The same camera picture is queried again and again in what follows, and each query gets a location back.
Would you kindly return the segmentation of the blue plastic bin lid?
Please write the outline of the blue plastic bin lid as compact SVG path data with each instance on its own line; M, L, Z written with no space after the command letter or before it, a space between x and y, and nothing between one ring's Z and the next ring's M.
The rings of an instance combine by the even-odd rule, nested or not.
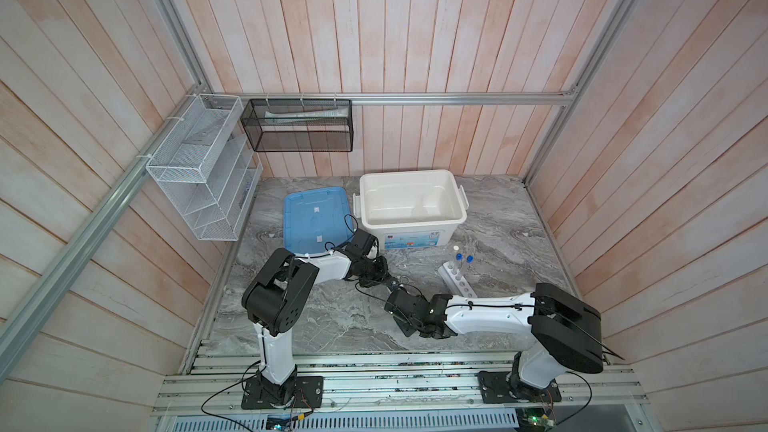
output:
M284 247L294 254L322 254L327 242L338 246L353 235L349 202L341 187L293 193L283 205Z

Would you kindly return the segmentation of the test tube blue cap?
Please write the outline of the test tube blue cap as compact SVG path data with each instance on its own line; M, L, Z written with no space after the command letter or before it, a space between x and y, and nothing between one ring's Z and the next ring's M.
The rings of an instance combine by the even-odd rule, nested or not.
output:
M464 266L464 256L461 253L458 253L454 261L454 277L457 280L460 280L464 277L463 266Z
M463 276L464 278L466 278L466 277L467 277L467 275L468 275L468 273L469 273L469 271L470 271L470 269L471 269L471 266L472 266L473 262L474 262L474 257L473 257L472 255L468 255L468 256L465 258L465 262L464 262L464 264L463 264L463 266L462 266L462 269L461 269L461 272L462 272L462 276Z

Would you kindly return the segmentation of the small clear glass beaker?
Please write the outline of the small clear glass beaker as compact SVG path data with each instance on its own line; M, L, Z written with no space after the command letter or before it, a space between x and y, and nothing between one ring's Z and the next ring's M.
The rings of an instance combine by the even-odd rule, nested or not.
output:
M429 217L429 209L424 204L415 205L411 209L411 218L414 221L427 221Z

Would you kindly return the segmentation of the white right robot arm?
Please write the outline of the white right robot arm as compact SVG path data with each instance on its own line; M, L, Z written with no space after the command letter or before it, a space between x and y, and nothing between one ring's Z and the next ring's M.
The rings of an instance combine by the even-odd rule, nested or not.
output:
M532 337L533 345L515 354L509 372L477 374L486 404L562 399L556 378L567 373L600 374L604 369L600 313L549 283L508 298L412 295L391 289L385 302L400 330L409 337L437 340L490 332Z

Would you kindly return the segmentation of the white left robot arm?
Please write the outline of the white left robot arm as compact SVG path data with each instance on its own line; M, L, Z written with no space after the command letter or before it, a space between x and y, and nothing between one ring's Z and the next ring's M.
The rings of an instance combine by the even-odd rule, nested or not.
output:
M380 254L378 239L365 231L324 248L315 255L277 249L243 293L241 304L254 325L261 354L260 370L242 382L245 410L321 406L324 378L299 373L292 349L292 329L314 286L328 281L361 288L399 285Z

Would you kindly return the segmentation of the white test tube rack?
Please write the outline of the white test tube rack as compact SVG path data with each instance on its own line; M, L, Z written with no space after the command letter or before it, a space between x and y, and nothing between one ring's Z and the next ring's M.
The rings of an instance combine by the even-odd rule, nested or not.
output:
M438 268L438 274L454 295L477 298L477 294L467 282L455 262L445 262Z

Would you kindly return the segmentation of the white plastic storage bin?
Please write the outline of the white plastic storage bin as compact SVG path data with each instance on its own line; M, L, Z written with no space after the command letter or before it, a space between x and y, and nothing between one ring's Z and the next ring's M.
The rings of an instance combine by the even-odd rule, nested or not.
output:
M424 204L427 221L414 221L411 209ZM359 226L378 239L383 250L442 247L467 220L464 188L447 170L366 174L353 196Z

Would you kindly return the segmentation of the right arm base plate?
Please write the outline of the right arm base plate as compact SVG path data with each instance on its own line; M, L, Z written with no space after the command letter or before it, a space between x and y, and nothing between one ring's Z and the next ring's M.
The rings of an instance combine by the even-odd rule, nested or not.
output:
M480 371L477 374L479 390L484 404L509 403L557 403L562 394L555 381L545 389L536 389L522 382L511 380L505 372Z

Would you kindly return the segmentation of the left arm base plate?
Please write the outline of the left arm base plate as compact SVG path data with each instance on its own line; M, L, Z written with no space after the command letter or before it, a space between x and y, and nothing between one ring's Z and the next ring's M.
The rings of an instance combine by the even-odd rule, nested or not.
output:
M244 410L319 408L322 404L322 376L289 377L277 385L263 376L247 379L241 401Z

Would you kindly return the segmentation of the aluminium frame rail back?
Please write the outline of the aluminium frame rail back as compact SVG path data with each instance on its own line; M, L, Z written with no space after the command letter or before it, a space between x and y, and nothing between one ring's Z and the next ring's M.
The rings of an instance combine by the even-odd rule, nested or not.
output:
M239 93L242 100L350 101L354 106L566 106L574 94L563 92L462 93Z

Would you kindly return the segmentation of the aluminium frame rail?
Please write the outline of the aluminium frame rail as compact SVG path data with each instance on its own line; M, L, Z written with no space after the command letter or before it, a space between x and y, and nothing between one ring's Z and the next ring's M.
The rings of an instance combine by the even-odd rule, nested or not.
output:
M116 185L99 203L71 240L56 254L10 318L1 327L1 380L6 381L42 328L71 290L86 265L129 208L149 177L147 165L192 102L208 87L190 88L134 158Z
M462 93L239 93L242 100L350 101L354 106L566 106L574 94L563 92Z

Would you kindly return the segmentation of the aluminium frame rail left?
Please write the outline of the aluminium frame rail left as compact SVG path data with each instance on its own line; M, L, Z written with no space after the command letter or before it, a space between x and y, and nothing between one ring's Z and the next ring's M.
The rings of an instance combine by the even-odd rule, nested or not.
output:
M116 185L99 203L71 240L56 254L10 318L1 327L1 380L6 381L42 328L71 290L86 265L129 208L149 177L147 165L192 102L208 87L190 88L134 158Z

